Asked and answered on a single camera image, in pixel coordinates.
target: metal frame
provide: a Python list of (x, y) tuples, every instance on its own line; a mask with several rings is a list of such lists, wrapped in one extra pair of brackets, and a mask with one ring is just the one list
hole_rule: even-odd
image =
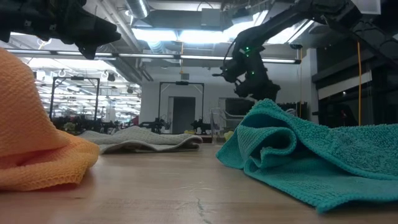
[(54, 104), (54, 92), (55, 92), (55, 88), (59, 86), (56, 85), (55, 81), (57, 81), (57, 79), (62, 79), (62, 82), (70, 79), (70, 80), (79, 80), (79, 81), (83, 81), (83, 80), (97, 80), (97, 91), (96, 91), (96, 98), (95, 98), (95, 112), (94, 112), (94, 120), (97, 120), (97, 109), (98, 109), (98, 95), (100, 93), (100, 78), (85, 78), (85, 77), (53, 77), (52, 80), (52, 90), (51, 90), (51, 102), (50, 102), (50, 120), (52, 120), (52, 111), (53, 111), (53, 104)]
[[(160, 82), (159, 83), (159, 104), (157, 106), (157, 117), (160, 117), (160, 97), (162, 94), (162, 85), (163, 84), (176, 84), (176, 82)], [(203, 118), (203, 109), (205, 107), (205, 84), (204, 83), (188, 83), (188, 85), (201, 85), (202, 86), (202, 94), (201, 94), (201, 117)]]

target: robotic arm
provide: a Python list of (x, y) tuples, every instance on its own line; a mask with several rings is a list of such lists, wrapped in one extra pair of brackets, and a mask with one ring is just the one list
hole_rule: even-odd
[[(275, 101), (280, 90), (268, 79), (260, 52), (263, 43), (284, 29), (304, 20), (314, 20), (327, 24), (354, 40), (360, 41), (372, 53), (398, 69), (398, 41), (362, 19), (359, 9), (351, 0), (300, 0), (284, 12), (271, 18), (266, 23), (246, 29), (235, 39), (232, 59), (221, 67), (221, 74), (227, 82), (235, 83), (235, 93), (239, 97), (251, 95), (254, 99), (269, 98)], [(245, 73), (245, 81), (238, 77)]]
[(83, 56), (94, 59), (97, 47), (119, 40), (117, 26), (83, 9), (86, 0), (0, 0), (0, 40), (11, 32), (60, 39), (76, 44)]

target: towel fold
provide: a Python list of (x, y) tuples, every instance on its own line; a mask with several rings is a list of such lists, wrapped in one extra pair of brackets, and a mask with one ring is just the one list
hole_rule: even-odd
[(56, 130), (30, 68), (0, 49), (0, 190), (79, 184), (98, 146)]
[(120, 149), (130, 151), (181, 151), (198, 149), (202, 138), (192, 134), (156, 134), (146, 128), (133, 126), (120, 130), (113, 135), (85, 131), (79, 137), (99, 145), (101, 153), (115, 152)]
[(398, 200), (398, 125), (330, 129), (258, 102), (217, 158), (326, 212)]

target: teal towel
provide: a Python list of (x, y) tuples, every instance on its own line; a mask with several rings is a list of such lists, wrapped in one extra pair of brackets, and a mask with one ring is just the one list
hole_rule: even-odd
[(314, 206), (398, 200), (398, 125), (330, 129), (258, 102), (218, 151), (226, 166)]

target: gray towel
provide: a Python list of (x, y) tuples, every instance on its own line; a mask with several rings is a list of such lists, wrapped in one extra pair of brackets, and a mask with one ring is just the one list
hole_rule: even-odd
[(102, 154), (118, 149), (155, 152), (198, 149), (198, 144), (203, 142), (201, 137), (192, 134), (156, 134), (137, 126), (120, 130), (114, 135), (86, 131), (79, 137), (99, 145)]

